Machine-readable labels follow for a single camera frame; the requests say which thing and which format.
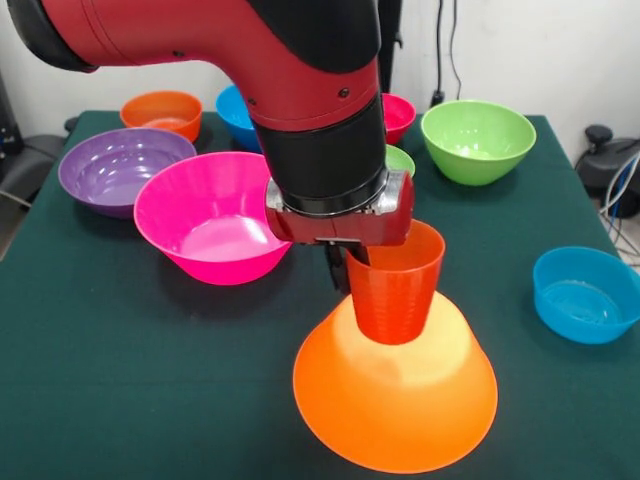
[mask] plastic bowl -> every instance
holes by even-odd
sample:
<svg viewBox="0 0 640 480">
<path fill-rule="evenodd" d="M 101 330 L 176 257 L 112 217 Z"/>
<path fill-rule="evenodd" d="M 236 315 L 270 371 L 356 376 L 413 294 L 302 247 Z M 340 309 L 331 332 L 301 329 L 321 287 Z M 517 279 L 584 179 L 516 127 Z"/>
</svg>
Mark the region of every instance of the plastic bowl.
<svg viewBox="0 0 640 480">
<path fill-rule="evenodd" d="M 640 319 L 640 276 L 599 250 L 551 250 L 536 262 L 533 282 L 542 321 L 574 342 L 611 342 Z"/>
<path fill-rule="evenodd" d="M 161 128 L 195 142 L 202 125 L 202 103 L 185 92 L 151 92 L 129 100 L 120 110 L 120 119 L 129 128 Z"/>
<path fill-rule="evenodd" d="M 385 163 L 389 170 L 406 170 L 412 177 L 416 173 L 416 164 L 409 154 L 393 145 L 387 145 Z"/>
<path fill-rule="evenodd" d="M 142 186 L 156 173 L 196 154 L 180 135 L 153 128 L 112 130 L 72 148 L 60 162 L 66 192 L 98 213 L 131 218 Z"/>
<path fill-rule="evenodd" d="M 487 185 L 505 176 L 536 142 L 529 120 L 501 105 L 457 100 L 432 108 L 422 118 L 431 158 L 450 180 Z"/>
<path fill-rule="evenodd" d="M 382 109 L 387 129 L 386 141 L 395 145 L 416 119 L 416 109 L 408 100 L 392 93 L 382 94 Z"/>
<path fill-rule="evenodd" d="M 262 155 L 218 152 L 163 170 L 140 191 L 142 236 L 193 278 L 238 285 L 269 273 L 290 243 L 267 224 L 270 175 Z"/>
<path fill-rule="evenodd" d="M 235 85 L 225 88 L 218 95 L 216 110 L 236 142 L 251 152 L 262 152 L 247 105 Z"/>
</svg>

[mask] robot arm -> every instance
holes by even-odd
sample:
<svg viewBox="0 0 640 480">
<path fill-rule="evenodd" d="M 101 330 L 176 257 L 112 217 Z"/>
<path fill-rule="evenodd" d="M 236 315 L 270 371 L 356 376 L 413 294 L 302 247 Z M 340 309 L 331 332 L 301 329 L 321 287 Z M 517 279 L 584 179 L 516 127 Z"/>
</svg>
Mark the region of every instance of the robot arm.
<svg viewBox="0 0 640 480">
<path fill-rule="evenodd" d="M 242 92 L 273 181 L 274 233 L 301 243 L 402 243 L 408 175 L 385 168 L 375 0 L 8 0 L 45 62 L 203 60 Z"/>
</svg>

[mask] green bowl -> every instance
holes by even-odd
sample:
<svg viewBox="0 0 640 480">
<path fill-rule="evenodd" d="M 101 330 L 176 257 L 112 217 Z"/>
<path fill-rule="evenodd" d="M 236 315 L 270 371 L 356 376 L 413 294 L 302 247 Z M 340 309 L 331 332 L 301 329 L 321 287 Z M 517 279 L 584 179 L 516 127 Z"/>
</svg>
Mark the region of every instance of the green bowl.
<svg viewBox="0 0 640 480">
<path fill-rule="evenodd" d="M 387 145 L 385 164 L 389 170 L 406 170 L 412 177 L 416 173 L 416 164 L 409 154 L 393 145 Z"/>
<path fill-rule="evenodd" d="M 450 180 L 487 185 L 505 176 L 531 150 L 536 130 L 513 110 L 490 102 L 456 100 L 422 117 L 431 158 Z"/>
</svg>

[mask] dark green table cover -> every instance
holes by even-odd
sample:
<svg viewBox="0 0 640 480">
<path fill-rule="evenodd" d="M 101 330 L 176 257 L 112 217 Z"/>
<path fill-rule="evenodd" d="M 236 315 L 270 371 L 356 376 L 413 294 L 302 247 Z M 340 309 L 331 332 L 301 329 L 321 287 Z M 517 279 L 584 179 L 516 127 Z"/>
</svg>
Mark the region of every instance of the dark green table cover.
<svg viewBox="0 0 640 480">
<path fill-rule="evenodd" d="M 534 311 L 540 254 L 615 250 L 549 124 L 532 121 L 534 149 L 484 188 L 446 181 L 417 124 L 402 144 L 417 165 L 415 216 L 447 240 L 439 289 L 500 389 L 484 442 L 414 478 L 640 478 L 637 331 L 585 347 Z M 205 122 L 201 151 L 231 148 L 220 120 Z M 119 126 L 116 113 L 85 113 L 68 147 Z M 132 222 L 74 203 L 52 173 L 0 263 L 0 479 L 391 477 L 333 454 L 296 409 L 296 352 L 338 301 L 312 247 L 247 286 L 200 284 Z"/>
</svg>

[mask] pink bowl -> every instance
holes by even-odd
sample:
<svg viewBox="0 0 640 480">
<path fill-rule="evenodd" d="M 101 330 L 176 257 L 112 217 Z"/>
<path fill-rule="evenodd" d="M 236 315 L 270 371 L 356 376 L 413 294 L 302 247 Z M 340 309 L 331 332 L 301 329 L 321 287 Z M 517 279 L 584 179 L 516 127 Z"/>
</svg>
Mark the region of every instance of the pink bowl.
<svg viewBox="0 0 640 480">
<path fill-rule="evenodd" d="M 416 119 L 416 109 L 408 100 L 391 93 L 382 94 L 382 109 L 387 129 L 386 141 L 395 145 Z"/>
<path fill-rule="evenodd" d="M 188 158 L 145 184 L 133 218 L 142 236 L 193 278 L 214 285 L 251 282 L 291 247 L 267 224 L 269 176 L 264 157 L 255 153 Z"/>
</svg>

